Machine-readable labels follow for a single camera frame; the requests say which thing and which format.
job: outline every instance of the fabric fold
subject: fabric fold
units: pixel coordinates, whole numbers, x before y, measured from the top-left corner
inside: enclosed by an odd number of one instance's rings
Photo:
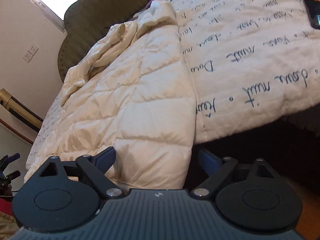
[[[61,89],[61,106],[90,78],[108,67],[130,44],[158,25],[177,25],[175,10],[170,2],[155,0],[148,13],[136,21],[113,25],[84,59],[68,70]]]

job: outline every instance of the gold cylindrical object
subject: gold cylindrical object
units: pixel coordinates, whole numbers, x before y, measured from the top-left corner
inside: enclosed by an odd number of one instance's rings
[[[31,129],[40,131],[43,119],[25,107],[5,89],[0,90],[0,104]]]

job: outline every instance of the beige cloth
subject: beige cloth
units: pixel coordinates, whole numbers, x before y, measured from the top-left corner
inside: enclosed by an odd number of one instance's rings
[[[18,230],[19,227],[14,217],[0,211],[0,240],[8,239]]]
[[[134,24],[113,27],[69,69],[61,90],[63,107],[25,180],[51,155],[71,161],[113,146],[116,163],[106,176],[121,187],[182,188],[196,100],[175,11],[167,1],[153,1],[138,18],[136,31]],[[88,78],[90,69],[108,64]]]

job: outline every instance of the ribbed black surface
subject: ribbed black surface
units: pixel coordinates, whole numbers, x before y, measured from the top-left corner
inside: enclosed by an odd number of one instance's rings
[[[138,189],[123,199],[107,201],[94,220],[78,229],[57,234],[24,229],[12,239],[302,240],[294,231],[273,236],[240,231],[221,219],[210,202],[192,199],[184,190]]]

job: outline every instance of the metal screw head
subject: metal screw head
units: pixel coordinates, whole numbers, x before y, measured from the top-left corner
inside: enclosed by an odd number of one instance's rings
[[[193,193],[199,197],[205,197],[207,196],[210,192],[206,188],[197,188],[193,191]]]
[[[119,188],[110,188],[106,191],[106,194],[110,197],[118,197],[122,194],[122,191]]]

